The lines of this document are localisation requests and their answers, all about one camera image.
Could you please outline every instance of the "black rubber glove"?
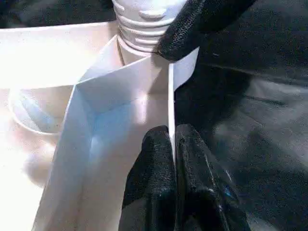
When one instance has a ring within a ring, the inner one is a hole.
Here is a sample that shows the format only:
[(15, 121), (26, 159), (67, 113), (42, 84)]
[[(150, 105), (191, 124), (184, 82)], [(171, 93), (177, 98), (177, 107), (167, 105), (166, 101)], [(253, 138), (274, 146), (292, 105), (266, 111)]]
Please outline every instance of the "black rubber glove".
[(161, 38), (157, 52), (177, 61), (204, 41), (204, 35), (223, 30), (256, 0), (188, 0), (175, 21)]
[(176, 130), (180, 231), (250, 231), (228, 173), (191, 125)]
[(126, 182), (119, 231), (174, 231), (176, 176), (166, 126), (147, 132)]

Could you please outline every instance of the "black cloth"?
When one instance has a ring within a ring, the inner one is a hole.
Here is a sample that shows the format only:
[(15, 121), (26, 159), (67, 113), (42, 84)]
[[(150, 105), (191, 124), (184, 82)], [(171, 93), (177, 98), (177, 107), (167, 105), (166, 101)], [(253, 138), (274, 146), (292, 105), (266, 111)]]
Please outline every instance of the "black cloth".
[(247, 213), (274, 230), (308, 230), (307, 80), (198, 62), (176, 91), (175, 115), (225, 167)]
[(0, 28), (94, 23), (115, 18), (111, 0), (0, 1)]

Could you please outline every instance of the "plastic compartment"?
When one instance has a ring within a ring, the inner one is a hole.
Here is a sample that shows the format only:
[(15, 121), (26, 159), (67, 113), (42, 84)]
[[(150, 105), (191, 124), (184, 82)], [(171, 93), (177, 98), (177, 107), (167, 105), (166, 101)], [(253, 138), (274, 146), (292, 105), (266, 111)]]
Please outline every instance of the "plastic compartment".
[(173, 65), (153, 55), (78, 83), (34, 231), (116, 231), (145, 133), (174, 134)]

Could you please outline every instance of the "white bottle neck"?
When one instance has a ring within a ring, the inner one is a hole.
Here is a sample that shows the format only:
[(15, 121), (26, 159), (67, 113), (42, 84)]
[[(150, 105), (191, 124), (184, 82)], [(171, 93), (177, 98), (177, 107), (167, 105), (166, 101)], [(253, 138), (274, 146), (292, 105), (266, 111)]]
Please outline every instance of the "white bottle neck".
[(113, 0), (120, 37), (133, 49), (154, 52), (187, 0)]

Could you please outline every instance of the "gloved finger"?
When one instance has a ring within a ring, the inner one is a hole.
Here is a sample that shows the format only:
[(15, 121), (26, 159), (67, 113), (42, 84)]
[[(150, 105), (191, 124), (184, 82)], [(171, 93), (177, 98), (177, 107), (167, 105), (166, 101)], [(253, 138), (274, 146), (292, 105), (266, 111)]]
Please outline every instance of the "gloved finger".
[(256, 0), (188, 0), (160, 39), (157, 53), (177, 61), (211, 35), (233, 23)]
[(176, 177), (166, 126), (144, 136), (127, 177), (119, 231), (173, 231)]
[(176, 129), (178, 188), (180, 198), (178, 220), (201, 230), (250, 231), (246, 214), (228, 174), (191, 125)]

